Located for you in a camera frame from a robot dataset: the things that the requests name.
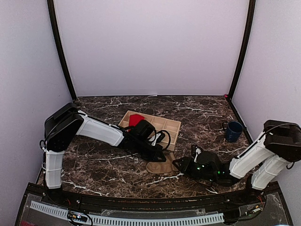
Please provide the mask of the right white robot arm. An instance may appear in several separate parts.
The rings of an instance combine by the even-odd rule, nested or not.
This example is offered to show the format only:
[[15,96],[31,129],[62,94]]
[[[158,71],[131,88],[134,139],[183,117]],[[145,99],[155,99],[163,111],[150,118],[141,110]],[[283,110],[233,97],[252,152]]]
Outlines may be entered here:
[[296,123],[267,120],[258,138],[241,154],[223,163],[219,157],[197,145],[192,145],[191,156],[174,160],[172,164],[194,179],[203,179],[222,186],[232,186],[256,166],[240,200],[250,204],[280,172],[301,159],[301,128]]

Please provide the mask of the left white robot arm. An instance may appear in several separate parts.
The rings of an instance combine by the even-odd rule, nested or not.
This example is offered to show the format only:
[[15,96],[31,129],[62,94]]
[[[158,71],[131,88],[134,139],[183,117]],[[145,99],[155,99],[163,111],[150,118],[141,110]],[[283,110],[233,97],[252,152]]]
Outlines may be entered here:
[[146,161],[165,162],[164,148],[151,138],[156,129],[146,120],[140,120],[134,126],[122,127],[96,119],[79,110],[74,103],[68,103],[44,123],[44,138],[39,146],[44,151],[42,167],[45,172],[44,184],[48,189],[48,198],[56,205],[66,202],[62,186],[61,173],[63,155],[75,136],[84,136],[105,142],[124,150],[137,151]]

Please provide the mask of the beige ribbed sock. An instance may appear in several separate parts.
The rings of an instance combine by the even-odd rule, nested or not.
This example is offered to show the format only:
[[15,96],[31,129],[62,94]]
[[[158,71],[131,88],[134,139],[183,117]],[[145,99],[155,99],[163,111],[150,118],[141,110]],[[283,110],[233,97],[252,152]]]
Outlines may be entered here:
[[151,174],[166,174],[170,172],[178,172],[179,170],[173,165],[175,160],[174,152],[166,156],[165,162],[149,162],[146,165],[146,170]]

